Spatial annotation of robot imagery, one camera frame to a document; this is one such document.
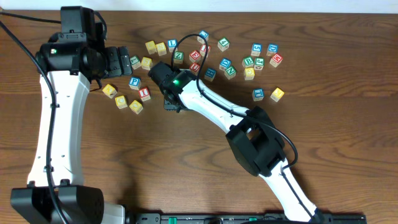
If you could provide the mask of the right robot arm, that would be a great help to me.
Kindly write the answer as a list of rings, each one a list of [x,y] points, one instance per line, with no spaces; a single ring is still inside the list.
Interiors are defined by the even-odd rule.
[[[305,195],[290,168],[284,147],[293,142],[279,131],[260,107],[238,106],[209,89],[197,75],[159,62],[148,76],[171,104],[200,113],[221,128],[237,162],[262,178],[290,221],[323,223],[325,218]]]

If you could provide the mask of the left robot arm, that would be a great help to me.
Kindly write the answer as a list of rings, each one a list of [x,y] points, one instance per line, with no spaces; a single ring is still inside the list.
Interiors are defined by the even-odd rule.
[[[107,203],[84,184],[81,166],[83,113],[92,82],[132,73],[127,47],[107,47],[100,13],[63,6],[61,31],[31,59],[40,73],[42,112],[34,163],[11,206],[29,223],[133,223],[123,205]]]

